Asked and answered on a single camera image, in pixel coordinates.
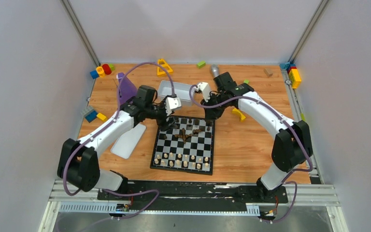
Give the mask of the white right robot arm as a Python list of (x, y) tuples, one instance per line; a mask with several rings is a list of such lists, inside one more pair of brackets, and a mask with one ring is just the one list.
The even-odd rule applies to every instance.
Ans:
[(268, 202), (294, 172), (302, 171), (299, 165), (312, 165), (312, 140), (309, 125), (294, 121), (275, 110), (247, 83), (238, 85), (228, 72), (214, 73), (216, 90), (200, 82), (191, 91), (202, 94), (199, 106), (208, 120), (219, 119), (228, 107), (235, 107), (258, 122), (273, 138), (272, 165), (258, 180), (257, 197)]

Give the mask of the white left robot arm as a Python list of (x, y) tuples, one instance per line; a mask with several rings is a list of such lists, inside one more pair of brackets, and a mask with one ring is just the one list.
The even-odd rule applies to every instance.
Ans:
[(155, 103), (155, 93), (153, 87), (140, 86), (137, 94), (121, 104), (113, 116), (96, 130), (79, 140), (69, 138), (63, 143), (57, 175), (63, 180), (68, 195), (73, 195), (67, 188), (70, 183), (84, 192), (107, 189), (118, 200), (127, 197), (127, 178), (119, 173), (101, 169), (99, 157), (113, 141), (145, 119), (156, 120), (162, 130), (173, 127), (175, 120), (172, 114), (175, 109), (181, 107), (180, 99), (172, 94), (160, 103)]

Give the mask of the black white chessboard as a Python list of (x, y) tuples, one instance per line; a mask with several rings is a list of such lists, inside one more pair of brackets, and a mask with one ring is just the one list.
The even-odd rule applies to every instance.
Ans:
[(150, 168), (212, 175), (215, 121), (174, 116), (171, 129), (157, 130)]

